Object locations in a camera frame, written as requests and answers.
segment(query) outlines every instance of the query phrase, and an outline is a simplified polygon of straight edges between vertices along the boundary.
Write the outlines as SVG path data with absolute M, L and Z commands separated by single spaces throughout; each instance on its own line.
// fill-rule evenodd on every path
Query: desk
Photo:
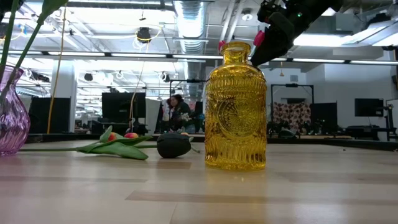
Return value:
M 195 147 L 204 150 L 203 143 Z M 194 152 L 179 159 L 161 159 L 155 149 L 145 152 L 147 161 L 77 152 L 2 157 L 1 224 L 390 224 L 398 220 L 394 152 L 271 144 L 266 169 L 256 172 L 207 169 L 204 154 Z

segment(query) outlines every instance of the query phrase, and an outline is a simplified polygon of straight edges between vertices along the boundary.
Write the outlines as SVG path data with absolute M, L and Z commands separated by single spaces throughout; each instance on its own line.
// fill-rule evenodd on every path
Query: bottle neck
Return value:
M 245 50 L 225 50 L 224 64 L 247 63 L 248 53 Z

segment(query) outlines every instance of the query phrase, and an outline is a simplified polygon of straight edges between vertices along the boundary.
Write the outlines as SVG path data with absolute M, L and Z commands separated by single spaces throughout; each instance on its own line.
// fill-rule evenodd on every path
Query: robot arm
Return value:
M 308 29 L 329 7 L 336 12 L 343 0 L 283 0 L 285 8 L 275 0 L 264 0 L 257 13 L 260 22 L 270 24 L 264 31 L 264 39 L 257 45 L 251 58 L 254 66 L 283 56 L 293 46 L 293 41 Z

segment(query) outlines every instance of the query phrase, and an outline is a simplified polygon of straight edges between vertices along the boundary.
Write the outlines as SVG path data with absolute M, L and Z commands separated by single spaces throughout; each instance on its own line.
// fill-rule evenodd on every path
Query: bottle mouth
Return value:
M 230 42 L 224 44 L 221 48 L 221 53 L 224 54 L 226 51 L 235 51 L 235 52 L 245 52 L 246 54 L 250 54 L 251 46 L 244 42 Z

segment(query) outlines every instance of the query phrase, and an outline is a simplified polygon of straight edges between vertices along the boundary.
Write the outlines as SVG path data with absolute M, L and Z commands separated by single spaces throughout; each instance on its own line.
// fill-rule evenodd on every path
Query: green stem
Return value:
M 11 83 L 12 83 L 12 82 L 14 81 L 14 79 L 15 79 L 15 75 L 16 75 L 16 73 L 17 73 L 17 69 L 18 69 L 19 67 L 21 67 L 22 62 L 24 61 L 24 59 L 25 59 L 25 57 L 26 57 L 26 55 L 27 55 L 27 52 L 29 51 L 30 46 L 32 46 L 33 41 L 35 40 L 36 35 L 39 33 L 39 30 L 40 30 L 41 27 L 42 27 L 42 25 L 37 24 L 35 30 L 33 31 L 32 36 L 30 37 L 28 43 L 26 44 L 24 51 L 22 52 L 21 56 L 19 57 L 19 60 L 18 60 L 16 66 L 14 67 L 14 69 L 13 69 L 13 71 L 12 71 L 12 73 L 11 73 L 10 79 L 8 79 L 8 82 L 7 82 L 6 87 L 4 87 L 3 91 L 0 93 L 0 100 L 2 100 L 2 99 L 3 99 L 3 96 L 5 96 L 5 95 L 7 94 L 8 90 L 9 90 L 9 88 L 10 88 Z
M 156 145 L 153 145 L 153 146 L 143 145 L 143 146 L 134 146 L 134 147 L 136 147 L 138 149 L 156 149 L 157 148 Z
M 14 21 L 15 21 L 15 14 L 18 9 L 19 0 L 13 0 L 11 6 L 11 16 L 7 27 L 6 32 L 6 39 L 4 41 L 4 46 L 2 48 L 2 56 L 1 56 L 1 67 L 0 67 L 0 83 L 3 77 L 4 70 L 6 69 L 7 65 L 7 57 L 8 57 L 8 50 L 10 48 L 11 37 L 12 37 L 12 30 L 14 29 Z
M 75 152 L 76 149 L 21 149 L 19 152 Z

